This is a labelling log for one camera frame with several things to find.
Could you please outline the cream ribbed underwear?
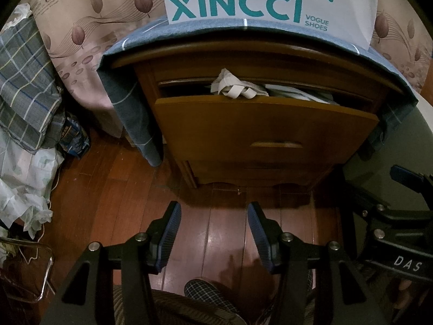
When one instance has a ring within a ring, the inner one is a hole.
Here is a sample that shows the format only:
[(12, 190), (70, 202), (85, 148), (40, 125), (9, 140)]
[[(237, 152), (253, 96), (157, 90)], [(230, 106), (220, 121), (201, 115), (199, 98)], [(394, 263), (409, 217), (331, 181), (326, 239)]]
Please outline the cream ribbed underwear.
[(263, 87), (238, 79), (226, 68), (221, 69), (218, 77), (211, 84), (211, 94), (224, 95), (231, 99), (239, 97), (248, 100), (256, 96), (269, 97), (268, 92)]

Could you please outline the wooden drawer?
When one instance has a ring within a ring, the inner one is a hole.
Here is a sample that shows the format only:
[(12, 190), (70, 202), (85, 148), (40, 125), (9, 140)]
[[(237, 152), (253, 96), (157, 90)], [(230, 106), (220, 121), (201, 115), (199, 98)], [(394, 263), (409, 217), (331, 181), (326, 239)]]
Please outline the wooden drawer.
[(162, 97), (154, 110), (175, 159), (206, 180), (306, 184), (345, 163), (376, 127), (376, 115), (286, 97)]

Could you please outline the checked slipper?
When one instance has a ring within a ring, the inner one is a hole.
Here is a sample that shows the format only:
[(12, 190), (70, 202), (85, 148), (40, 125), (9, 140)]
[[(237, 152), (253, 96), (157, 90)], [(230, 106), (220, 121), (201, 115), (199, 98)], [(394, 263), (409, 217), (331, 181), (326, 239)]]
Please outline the checked slipper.
[(187, 298), (209, 303), (232, 313), (240, 313), (231, 289), (219, 282), (201, 277), (190, 279), (183, 292)]

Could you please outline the brown wooden nightstand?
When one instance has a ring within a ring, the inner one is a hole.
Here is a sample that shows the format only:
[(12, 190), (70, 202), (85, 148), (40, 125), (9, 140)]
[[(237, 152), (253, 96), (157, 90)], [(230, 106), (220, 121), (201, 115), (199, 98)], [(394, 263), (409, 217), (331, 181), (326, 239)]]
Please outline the brown wooden nightstand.
[[(299, 46), (254, 41), (187, 43), (113, 62), (138, 78), (187, 185), (289, 184), (304, 190), (346, 162), (402, 86), (378, 67)], [(209, 95), (228, 69), (256, 84), (328, 92), (336, 104)]]

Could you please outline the dark blue snack bag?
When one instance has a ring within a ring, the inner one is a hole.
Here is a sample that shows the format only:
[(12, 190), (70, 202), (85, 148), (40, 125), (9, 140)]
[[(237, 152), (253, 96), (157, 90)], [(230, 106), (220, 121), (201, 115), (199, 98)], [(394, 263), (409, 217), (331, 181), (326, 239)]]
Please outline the dark blue snack bag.
[(66, 117), (57, 149), (63, 154), (82, 158), (91, 147), (91, 139), (74, 117)]

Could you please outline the white crumpled plastic sheet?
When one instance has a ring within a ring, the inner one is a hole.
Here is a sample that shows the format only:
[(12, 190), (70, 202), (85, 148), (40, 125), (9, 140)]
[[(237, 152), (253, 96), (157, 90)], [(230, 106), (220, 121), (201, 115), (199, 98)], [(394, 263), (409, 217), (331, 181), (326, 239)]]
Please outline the white crumpled plastic sheet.
[(50, 222), (52, 183), (63, 162), (55, 148), (31, 154), (1, 131), (1, 221), (7, 226), (20, 219), (31, 238)]

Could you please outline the grey plaid fabric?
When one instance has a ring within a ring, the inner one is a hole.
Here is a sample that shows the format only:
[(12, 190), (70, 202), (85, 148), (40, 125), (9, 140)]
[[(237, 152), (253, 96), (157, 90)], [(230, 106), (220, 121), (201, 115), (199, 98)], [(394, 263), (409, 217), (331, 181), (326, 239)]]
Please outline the grey plaid fabric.
[(1, 127), (23, 149), (53, 148), (65, 125), (62, 87), (33, 17), (1, 34)]

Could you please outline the blue checked cloth cover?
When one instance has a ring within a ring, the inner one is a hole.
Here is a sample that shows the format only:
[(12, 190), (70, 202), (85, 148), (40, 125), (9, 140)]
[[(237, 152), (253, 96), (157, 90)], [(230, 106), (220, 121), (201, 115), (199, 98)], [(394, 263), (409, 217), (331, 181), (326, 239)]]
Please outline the blue checked cloth cover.
[(114, 63), (140, 51), (158, 50), (168, 46), (217, 40), (251, 37), (265, 42), (280, 42), (284, 46), (306, 46), (314, 51), (328, 51), (338, 60), (350, 60), (356, 65), (374, 67), (387, 80), (396, 82), (403, 92), (401, 97), (386, 100), (379, 113), (379, 127), (368, 139), (367, 147), (378, 150), (386, 138), (414, 110), (417, 105), (415, 92), (409, 82), (373, 48), (367, 50), (336, 37), (314, 32), (304, 27), (292, 27), (278, 22), (242, 19), (216, 19), (210, 21), (169, 24), (163, 16), (116, 42), (103, 54), (97, 73), (132, 142), (152, 167), (164, 160), (162, 133), (150, 110), (148, 82), (140, 82), (132, 67), (116, 68)]

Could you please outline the leaf pattern curtain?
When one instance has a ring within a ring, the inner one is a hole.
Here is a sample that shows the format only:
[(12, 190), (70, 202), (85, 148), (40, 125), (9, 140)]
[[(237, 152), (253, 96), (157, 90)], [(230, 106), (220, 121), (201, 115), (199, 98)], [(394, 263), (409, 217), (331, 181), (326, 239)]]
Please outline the leaf pattern curtain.
[[(34, 13), (48, 55), (72, 97), (96, 115), (104, 131), (121, 137), (96, 67), (119, 39), (161, 17), (163, 0), (24, 0)], [(425, 99), (432, 36), (408, 0), (378, 0), (371, 45), (399, 69)]]

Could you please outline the brown bag with metal frame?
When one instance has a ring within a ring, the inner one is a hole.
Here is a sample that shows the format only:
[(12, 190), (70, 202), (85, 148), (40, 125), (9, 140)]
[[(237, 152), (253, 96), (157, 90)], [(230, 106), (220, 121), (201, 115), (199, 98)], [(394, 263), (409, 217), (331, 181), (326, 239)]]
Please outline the brown bag with metal frame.
[(52, 249), (34, 241), (1, 237), (6, 259), (1, 266), (1, 291), (6, 298), (26, 304), (43, 300), (54, 266)]

